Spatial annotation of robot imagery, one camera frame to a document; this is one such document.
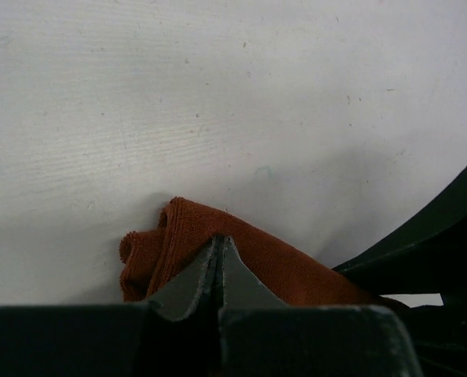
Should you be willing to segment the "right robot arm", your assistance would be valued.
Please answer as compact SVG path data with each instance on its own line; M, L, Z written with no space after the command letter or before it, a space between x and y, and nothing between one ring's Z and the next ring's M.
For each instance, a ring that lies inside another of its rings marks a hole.
M334 271L379 295L440 295L441 306L398 315L424 375L467 376L467 166L415 216Z

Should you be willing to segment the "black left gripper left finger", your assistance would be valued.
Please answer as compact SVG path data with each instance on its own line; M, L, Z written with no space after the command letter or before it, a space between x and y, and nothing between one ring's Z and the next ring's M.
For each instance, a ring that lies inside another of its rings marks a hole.
M148 299L144 372L148 376L219 375L221 238Z

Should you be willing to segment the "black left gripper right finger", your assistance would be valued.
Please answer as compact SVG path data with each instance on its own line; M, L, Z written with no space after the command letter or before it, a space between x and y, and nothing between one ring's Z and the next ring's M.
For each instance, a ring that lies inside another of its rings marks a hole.
M217 322L223 376L267 376L278 353L279 314L288 307L241 259L230 236L217 252Z

